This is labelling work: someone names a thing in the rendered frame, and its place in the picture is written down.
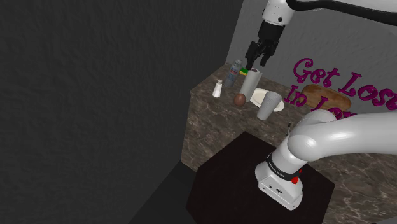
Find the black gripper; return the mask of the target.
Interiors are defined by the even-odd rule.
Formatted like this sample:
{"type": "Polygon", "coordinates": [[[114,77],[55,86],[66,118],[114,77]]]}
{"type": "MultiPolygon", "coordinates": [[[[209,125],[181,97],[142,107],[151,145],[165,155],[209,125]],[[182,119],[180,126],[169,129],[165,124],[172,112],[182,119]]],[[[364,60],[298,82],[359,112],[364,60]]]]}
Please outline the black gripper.
{"type": "Polygon", "coordinates": [[[274,25],[263,20],[258,31],[258,42],[252,41],[247,49],[245,58],[247,59],[245,68],[249,71],[253,67],[255,60],[261,55],[261,46],[266,45],[262,51],[260,61],[261,67],[264,67],[269,58],[271,58],[279,44],[279,39],[284,30],[284,25],[274,25]]]}

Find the white paper towel roll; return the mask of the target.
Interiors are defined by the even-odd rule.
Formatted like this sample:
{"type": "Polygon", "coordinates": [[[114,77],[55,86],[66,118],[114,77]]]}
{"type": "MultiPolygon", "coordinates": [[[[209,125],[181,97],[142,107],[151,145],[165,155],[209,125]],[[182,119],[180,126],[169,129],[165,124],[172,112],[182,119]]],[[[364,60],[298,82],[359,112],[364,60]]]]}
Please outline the white paper towel roll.
{"type": "Polygon", "coordinates": [[[247,75],[239,91],[240,94],[244,94],[246,97],[246,102],[251,100],[253,92],[255,91],[261,77],[262,73],[255,68],[251,68],[247,72],[247,75]]]}

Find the clear plastic bottle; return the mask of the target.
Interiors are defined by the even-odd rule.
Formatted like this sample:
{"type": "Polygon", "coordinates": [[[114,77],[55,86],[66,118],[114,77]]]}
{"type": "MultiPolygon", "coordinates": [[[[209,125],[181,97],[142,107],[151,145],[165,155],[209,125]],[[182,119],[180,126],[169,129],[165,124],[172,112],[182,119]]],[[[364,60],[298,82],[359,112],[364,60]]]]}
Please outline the clear plastic bottle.
{"type": "Polygon", "coordinates": [[[235,62],[230,67],[228,75],[225,79],[224,86],[225,87],[232,87],[240,73],[242,68],[242,61],[240,59],[236,59],[235,62]]]}

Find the white plate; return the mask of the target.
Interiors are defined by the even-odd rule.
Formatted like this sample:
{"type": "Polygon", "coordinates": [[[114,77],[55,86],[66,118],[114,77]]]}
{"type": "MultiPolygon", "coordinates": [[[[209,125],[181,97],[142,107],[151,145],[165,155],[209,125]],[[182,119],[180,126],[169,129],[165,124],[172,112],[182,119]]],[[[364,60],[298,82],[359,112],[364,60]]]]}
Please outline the white plate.
{"type": "MultiPolygon", "coordinates": [[[[263,99],[265,95],[267,94],[268,90],[262,89],[262,88],[256,88],[255,91],[253,92],[253,95],[250,99],[250,101],[257,106],[258,108],[261,106],[261,103],[263,102],[263,99]]],[[[273,110],[273,112],[280,112],[284,109],[284,103],[281,101],[276,108],[273,110]]]]}

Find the grey ribbed cup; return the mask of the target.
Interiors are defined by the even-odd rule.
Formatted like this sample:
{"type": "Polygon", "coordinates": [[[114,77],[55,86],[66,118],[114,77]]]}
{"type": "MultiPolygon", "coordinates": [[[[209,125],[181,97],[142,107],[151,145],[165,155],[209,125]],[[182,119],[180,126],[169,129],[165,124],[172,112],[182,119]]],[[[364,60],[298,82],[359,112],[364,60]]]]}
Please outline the grey ribbed cup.
{"type": "Polygon", "coordinates": [[[257,118],[266,120],[282,101],[282,96],[276,92],[269,91],[265,94],[261,106],[257,113],[257,118]]]}

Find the white salt shaker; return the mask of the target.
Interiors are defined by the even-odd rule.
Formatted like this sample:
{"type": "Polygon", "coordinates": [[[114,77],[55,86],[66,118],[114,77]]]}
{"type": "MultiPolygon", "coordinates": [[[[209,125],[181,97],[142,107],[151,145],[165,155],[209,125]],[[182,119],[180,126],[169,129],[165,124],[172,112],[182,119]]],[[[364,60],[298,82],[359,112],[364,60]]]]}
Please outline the white salt shaker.
{"type": "Polygon", "coordinates": [[[221,96],[222,87],[223,87],[223,81],[218,80],[212,92],[212,96],[215,98],[219,98],[221,96]]]}

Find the brown bread loaf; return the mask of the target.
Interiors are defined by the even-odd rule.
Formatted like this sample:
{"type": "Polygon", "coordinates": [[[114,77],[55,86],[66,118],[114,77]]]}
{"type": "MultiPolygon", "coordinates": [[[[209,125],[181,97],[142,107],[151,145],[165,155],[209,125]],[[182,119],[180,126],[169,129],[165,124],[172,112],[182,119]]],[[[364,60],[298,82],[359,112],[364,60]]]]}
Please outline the brown bread loaf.
{"type": "Polygon", "coordinates": [[[314,109],[339,108],[341,111],[347,111],[351,107],[348,97],[321,85],[307,85],[301,93],[306,96],[305,104],[314,109]]]}

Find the dark robot stand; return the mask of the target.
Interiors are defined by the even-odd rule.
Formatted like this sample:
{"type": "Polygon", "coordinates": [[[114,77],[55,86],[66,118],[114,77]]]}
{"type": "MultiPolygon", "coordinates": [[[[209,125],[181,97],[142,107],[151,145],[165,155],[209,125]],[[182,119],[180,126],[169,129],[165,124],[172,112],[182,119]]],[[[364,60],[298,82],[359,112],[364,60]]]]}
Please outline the dark robot stand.
{"type": "Polygon", "coordinates": [[[302,168],[303,199],[293,211],[258,188],[254,169],[275,148],[243,132],[202,164],[186,210],[197,224],[322,224],[334,183],[309,165],[302,168]]]}

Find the magenta wall lettering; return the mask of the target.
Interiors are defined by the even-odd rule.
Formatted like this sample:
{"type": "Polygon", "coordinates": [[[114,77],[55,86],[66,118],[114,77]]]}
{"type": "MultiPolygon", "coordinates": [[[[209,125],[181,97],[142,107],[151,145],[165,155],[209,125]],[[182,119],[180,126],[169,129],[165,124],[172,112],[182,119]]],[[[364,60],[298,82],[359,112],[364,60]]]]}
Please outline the magenta wall lettering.
{"type": "Polygon", "coordinates": [[[335,90],[350,99],[351,107],[347,111],[341,111],[339,108],[328,109],[338,120],[359,113],[354,104],[355,100],[370,108],[397,112],[397,81],[386,88],[380,88],[368,81],[366,73],[355,70],[344,71],[337,66],[321,66],[308,57],[288,63],[282,73],[289,78],[290,84],[284,102],[297,108],[307,107],[309,111],[317,110],[305,104],[306,96],[301,93],[305,86],[315,84],[335,90]]]}

